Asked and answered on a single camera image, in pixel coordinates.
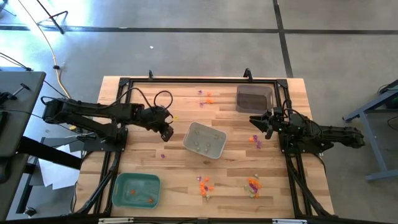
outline green container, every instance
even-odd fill
[[[159,196],[160,179],[156,175],[123,173],[116,179],[112,203],[117,207],[155,208]]]

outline purple toy piece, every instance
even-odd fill
[[[257,193],[258,189],[253,184],[249,184],[249,186],[253,189],[254,193]]]

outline white paper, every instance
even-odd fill
[[[80,151],[70,152],[69,145],[60,146],[57,149],[73,156],[81,157]],[[54,164],[43,159],[39,159],[39,164],[44,186],[47,187],[52,184],[53,190],[73,186],[79,178],[80,170]]]

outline wooden tabletop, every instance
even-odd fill
[[[110,104],[116,98],[120,77],[104,77],[98,102]],[[310,106],[301,78],[287,79],[293,109],[311,118]],[[270,140],[249,122],[251,114],[236,111],[238,84],[222,83],[135,83],[152,103],[161,90],[173,94],[169,111],[178,117],[172,124],[174,135],[163,142],[159,133],[129,126],[126,150],[122,153],[119,173],[140,172],[158,175],[162,183],[158,206],[151,209],[113,207],[112,216],[134,217],[217,217],[217,218],[290,218],[294,217],[289,180],[284,156],[280,153],[277,134]],[[212,105],[200,106],[210,98]],[[168,105],[167,95],[158,96],[158,105]],[[138,91],[132,93],[131,102],[145,104]],[[227,133],[227,142],[217,160],[186,150],[182,144],[192,122],[211,126]],[[262,141],[256,149],[248,139],[254,134]],[[94,152],[83,163],[76,188],[78,210],[93,193],[100,179],[104,153]],[[303,164],[309,189],[330,213],[333,213],[325,171],[313,155],[304,154]],[[262,189],[259,198],[250,198],[243,189],[248,178],[259,175]],[[209,201],[201,196],[198,176],[209,177]],[[108,188],[103,195],[106,203]],[[303,209],[301,191],[298,191]]]

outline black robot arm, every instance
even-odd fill
[[[109,118],[111,122],[101,124],[85,116]],[[167,142],[173,135],[173,128],[165,121],[169,116],[171,116],[169,111],[161,106],[145,109],[144,105],[137,103],[101,105],[52,98],[45,103],[43,120],[50,124],[72,124],[92,131],[107,141],[118,141],[120,129],[127,124],[133,124],[159,132],[161,138]]]
[[[334,146],[334,142],[360,148],[364,146],[363,135],[352,127],[320,126],[308,117],[291,114],[292,109],[274,108],[274,114],[267,111],[262,116],[250,116],[250,122],[260,131],[267,132],[266,139],[278,132],[280,143],[287,152],[321,153]]]

